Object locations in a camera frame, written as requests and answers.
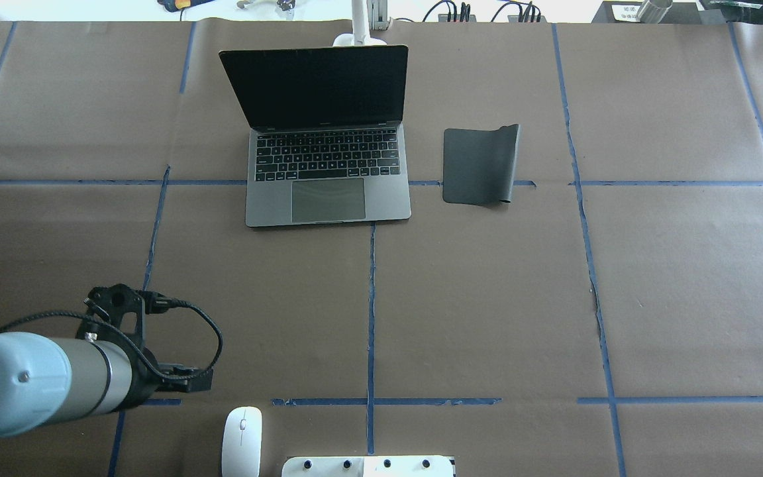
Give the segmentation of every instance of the white mouse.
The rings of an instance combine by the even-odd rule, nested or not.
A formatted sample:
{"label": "white mouse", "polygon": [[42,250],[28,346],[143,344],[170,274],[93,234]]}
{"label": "white mouse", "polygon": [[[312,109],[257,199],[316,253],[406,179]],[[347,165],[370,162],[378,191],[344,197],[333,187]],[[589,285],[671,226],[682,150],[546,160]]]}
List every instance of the white mouse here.
{"label": "white mouse", "polygon": [[223,477],[258,477],[262,424],[257,407],[238,407],[228,414],[223,431]]}

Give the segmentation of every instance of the laptop trackpad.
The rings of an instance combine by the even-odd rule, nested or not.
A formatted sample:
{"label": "laptop trackpad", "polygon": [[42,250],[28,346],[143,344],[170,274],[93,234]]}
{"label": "laptop trackpad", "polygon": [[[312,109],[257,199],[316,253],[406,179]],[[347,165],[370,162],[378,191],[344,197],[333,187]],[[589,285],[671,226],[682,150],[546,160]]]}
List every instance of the laptop trackpad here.
{"label": "laptop trackpad", "polygon": [[344,221],[364,218],[364,179],[293,183],[293,221]]}

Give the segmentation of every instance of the cable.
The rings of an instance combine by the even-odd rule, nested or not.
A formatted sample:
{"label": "cable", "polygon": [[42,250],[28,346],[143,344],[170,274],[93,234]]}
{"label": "cable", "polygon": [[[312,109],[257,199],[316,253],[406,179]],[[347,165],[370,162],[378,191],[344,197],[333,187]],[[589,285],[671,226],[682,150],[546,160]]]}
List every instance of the cable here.
{"label": "cable", "polygon": [[493,14],[493,18],[490,19],[490,22],[493,23],[494,19],[496,19],[497,16],[499,16],[499,12],[501,12],[506,6],[509,5],[516,5],[520,8],[520,16],[523,16],[523,4],[519,2],[505,2],[502,4],[502,6],[499,7],[499,10],[496,11],[496,13]]}
{"label": "cable", "polygon": [[40,313],[35,313],[34,315],[29,315],[27,317],[19,318],[18,320],[15,320],[11,323],[8,323],[2,327],[0,327],[0,333],[4,333],[8,331],[9,329],[16,328],[18,326],[21,326],[25,323],[34,322],[37,320],[41,320],[43,318],[49,318],[49,317],[73,317],[77,318],[79,320],[82,320],[84,322],[88,323],[94,323],[97,324],[100,327],[109,329],[111,332],[116,333],[119,338],[122,338],[122,341],[125,342],[129,347],[131,347],[131,350],[135,352],[137,355],[137,359],[140,360],[140,362],[143,363],[143,365],[146,366],[146,369],[148,369],[149,372],[151,372],[152,375],[156,376],[157,378],[160,378],[161,380],[167,380],[167,381],[188,381],[188,380],[194,380],[195,378],[199,378],[200,376],[203,376],[204,374],[208,374],[208,372],[212,371],[214,368],[214,365],[216,365],[216,362],[218,359],[220,359],[220,355],[222,354],[222,347],[223,347],[223,338],[222,333],[220,332],[220,329],[217,328],[217,325],[214,323],[213,320],[204,312],[202,311],[199,306],[194,305],[193,303],[190,303],[188,301],[182,301],[181,299],[172,299],[172,307],[173,308],[189,308],[193,311],[196,311],[197,314],[199,314],[202,319],[209,324],[212,330],[217,335],[217,350],[214,354],[214,359],[211,360],[208,366],[204,369],[200,369],[198,372],[194,372],[194,374],[191,374],[190,376],[170,376],[169,374],[163,374],[160,370],[155,368],[154,365],[152,365],[151,362],[149,362],[149,359],[146,358],[146,355],[143,354],[140,349],[137,348],[137,345],[134,344],[133,341],[128,336],[125,336],[125,333],[116,328],[116,326],[103,322],[102,320],[92,317],[90,315],[86,315],[84,313],[79,313],[76,311],[66,311],[66,310],[51,310],[51,311],[43,311]]}
{"label": "cable", "polygon": [[453,21],[458,22],[467,22],[470,21],[470,9],[472,8],[472,5],[469,3],[461,2],[461,9],[460,14],[458,15],[457,19],[453,19]]}
{"label": "cable", "polygon": [[[502,12],[502,10],[509,5],[516,5],[517,8],[520,10],[517,15],[517,21],[518,22],[529,22],[529,23],[535,23],[535,15],[538,15],[536,18],[536,21],[540,21],[541,17],[541,11],[540,9],[534,4],[534,2],[529,3],[522,3],[522,2],[515,2],[514,0],[509,0],[502,4],[502,6],[499,7],[499,9],[496,11],[496,13],[493,14],[493,18],[490,19],[491,23],[496,20],[496,17],[499,16],[499,13]],[[526,5],[526,11],[523,11],[523,5]]]}
{"label": "cable", "polygon": [[440,2],[435,3],[434,6],[432,6],[432,8],[426,12],[426,16],[423,17],[423,21],[426,21],[426,19],[429,18],[429,15],[432,14],[433,10],[439,7],[442,3],[446,3],[447,9],[449,9],[449,5],[452,6],[452,11],[446,15],[446,21],[453,21],[453,19],[458,16],[458,6],[455,5],[455,2],[452,0],[440,0]]}

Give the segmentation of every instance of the white power strip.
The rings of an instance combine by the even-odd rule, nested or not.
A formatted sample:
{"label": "white power strip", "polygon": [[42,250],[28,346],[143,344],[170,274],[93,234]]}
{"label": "white power strip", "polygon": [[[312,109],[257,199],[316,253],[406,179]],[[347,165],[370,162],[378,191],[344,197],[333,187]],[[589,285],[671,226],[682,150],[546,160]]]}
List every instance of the white power strip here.
{"label": "white power strip", "polygon": [[445,456],[325,456],[291,458],[281,477],[455,477]]}

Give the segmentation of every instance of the laptop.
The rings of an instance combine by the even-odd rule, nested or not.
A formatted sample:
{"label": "laptop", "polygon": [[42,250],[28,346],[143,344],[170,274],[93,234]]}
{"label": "laptop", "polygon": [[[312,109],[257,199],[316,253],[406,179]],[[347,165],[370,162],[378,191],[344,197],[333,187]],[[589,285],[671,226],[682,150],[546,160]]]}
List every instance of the laptop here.
{"label": "laptop", "polygon": [[246,225],[411,216],[408,46],[221,51],[249,126]]}

